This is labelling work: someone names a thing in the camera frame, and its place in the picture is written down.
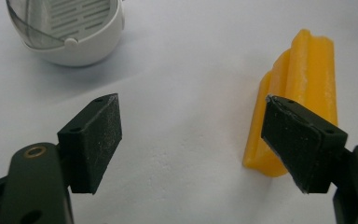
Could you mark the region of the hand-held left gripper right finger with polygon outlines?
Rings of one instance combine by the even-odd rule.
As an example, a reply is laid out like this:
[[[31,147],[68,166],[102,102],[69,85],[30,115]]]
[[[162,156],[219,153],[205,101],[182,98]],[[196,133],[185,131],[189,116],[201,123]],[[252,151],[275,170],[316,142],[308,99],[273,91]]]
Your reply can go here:
[[[299,103],[266,97],[261,138],[304,193],[326,193],[348,135]]]

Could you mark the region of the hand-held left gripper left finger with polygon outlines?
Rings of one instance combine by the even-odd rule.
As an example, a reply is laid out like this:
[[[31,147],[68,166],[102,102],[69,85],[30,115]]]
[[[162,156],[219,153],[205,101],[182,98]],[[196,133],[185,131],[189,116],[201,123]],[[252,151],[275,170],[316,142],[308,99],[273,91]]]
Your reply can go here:
[[[58,139],[71,191],[95,194],[122,139],[118,94],[92,100],[58,132]]]

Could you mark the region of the yellow ridged plastic piece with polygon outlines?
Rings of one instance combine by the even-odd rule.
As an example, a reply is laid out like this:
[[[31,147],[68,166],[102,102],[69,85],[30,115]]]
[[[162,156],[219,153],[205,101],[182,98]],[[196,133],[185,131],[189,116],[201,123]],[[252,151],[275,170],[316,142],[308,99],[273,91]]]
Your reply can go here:
[[[296,101],[320,117],[337,124],[334,43],[302,29],[259,83],[242,164],[263,175],[277,177],[286,168],[261,138],[266,97],[278,95]]]

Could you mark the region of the white round slotted container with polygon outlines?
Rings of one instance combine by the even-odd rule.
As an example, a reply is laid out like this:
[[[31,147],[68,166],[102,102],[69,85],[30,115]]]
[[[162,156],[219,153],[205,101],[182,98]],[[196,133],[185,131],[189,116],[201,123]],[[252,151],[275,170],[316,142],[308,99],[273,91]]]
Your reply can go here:
[[[86,66],[116,47],[125,27],[123,0],[6,0],[25,47],[64,66]]]

